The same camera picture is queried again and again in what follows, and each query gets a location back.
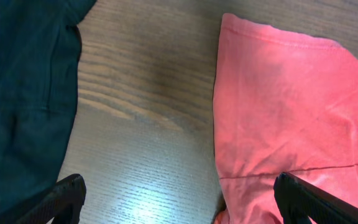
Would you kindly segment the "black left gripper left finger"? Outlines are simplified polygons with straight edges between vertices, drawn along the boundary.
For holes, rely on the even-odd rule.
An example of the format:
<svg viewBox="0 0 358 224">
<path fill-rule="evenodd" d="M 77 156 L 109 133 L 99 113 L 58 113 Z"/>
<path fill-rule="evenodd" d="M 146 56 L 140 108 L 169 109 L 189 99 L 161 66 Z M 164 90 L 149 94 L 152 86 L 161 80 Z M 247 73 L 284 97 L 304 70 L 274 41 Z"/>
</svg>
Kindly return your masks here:
<svg viewBox="0 0 358 224">
<path fill-rule="evenodd" d="M 79 224 L 85 203 L 86 185 L 80 174 L 72 174 L 55 184 L 43 200 L 16 221 L 16 224 Z"/>
</svg>

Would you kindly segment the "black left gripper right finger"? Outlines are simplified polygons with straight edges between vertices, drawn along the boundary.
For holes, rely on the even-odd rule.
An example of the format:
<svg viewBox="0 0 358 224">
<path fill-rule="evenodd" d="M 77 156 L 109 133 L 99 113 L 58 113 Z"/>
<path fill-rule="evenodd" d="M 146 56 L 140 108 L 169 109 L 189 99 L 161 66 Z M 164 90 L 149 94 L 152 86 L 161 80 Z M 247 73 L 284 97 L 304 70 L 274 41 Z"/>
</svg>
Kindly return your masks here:
<svg viewBox="0 0 358 224">
<path fill-rule="evenodd" d="M 276 177 L 274 197 L 284 224 L 358 224 L 358 208 L 282 172 Z"/>
</svg>

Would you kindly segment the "red soccer t-shirt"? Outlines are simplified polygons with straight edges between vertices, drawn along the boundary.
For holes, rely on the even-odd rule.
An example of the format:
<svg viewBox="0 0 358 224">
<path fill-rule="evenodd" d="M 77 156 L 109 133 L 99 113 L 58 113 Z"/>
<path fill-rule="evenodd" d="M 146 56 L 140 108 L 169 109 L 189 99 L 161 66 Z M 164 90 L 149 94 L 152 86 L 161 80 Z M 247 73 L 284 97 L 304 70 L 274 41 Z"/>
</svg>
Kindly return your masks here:
<svg viewBox="0 0 358 224">
<path fill-rule="evenodd" d="M 336 41 L 224 14 L 213 113 L 216 223 L 281 223 L 281 172 L 358 207 L 358 60 Z"/>
</svg>

